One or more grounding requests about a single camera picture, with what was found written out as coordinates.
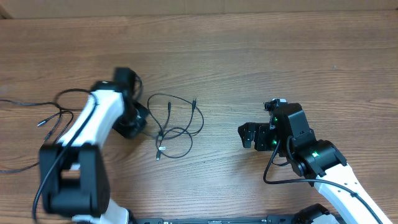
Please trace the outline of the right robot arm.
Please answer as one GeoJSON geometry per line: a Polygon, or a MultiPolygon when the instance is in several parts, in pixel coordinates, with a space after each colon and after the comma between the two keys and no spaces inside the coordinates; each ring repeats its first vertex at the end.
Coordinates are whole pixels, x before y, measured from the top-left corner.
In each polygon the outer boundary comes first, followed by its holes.
{"type": "Polygon", "coordinates": [[[296,213],[290,223],[390,223],[390,219],[359,183],[345,156],[330,141],[316,139],[299,103],[273,99],[264,104],[267,123],[245,123],[238,128],[243,147],[271,151],[267,163],[284,157],[296,179],[269,180],[270,185],[308,183],[338,212],[335,217],[316,204],[296,213]]]}

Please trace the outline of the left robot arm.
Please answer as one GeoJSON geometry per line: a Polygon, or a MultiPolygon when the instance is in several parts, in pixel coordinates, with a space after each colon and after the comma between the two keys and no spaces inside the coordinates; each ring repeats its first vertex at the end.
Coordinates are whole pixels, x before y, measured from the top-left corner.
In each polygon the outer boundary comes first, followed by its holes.
{"type": "Polygon", "coordinates": [[[126,139],[141,133],[149,114],[134,100],[137,74],[117,67],[111,81],[98,81],[88,90],[88,101],[73,126],[53,144],[39,151],[40,186],[32,203],[49,214],[77,223],[135,223],[132,212],[110,196],[101,150],[113,129],[126,139]]]}

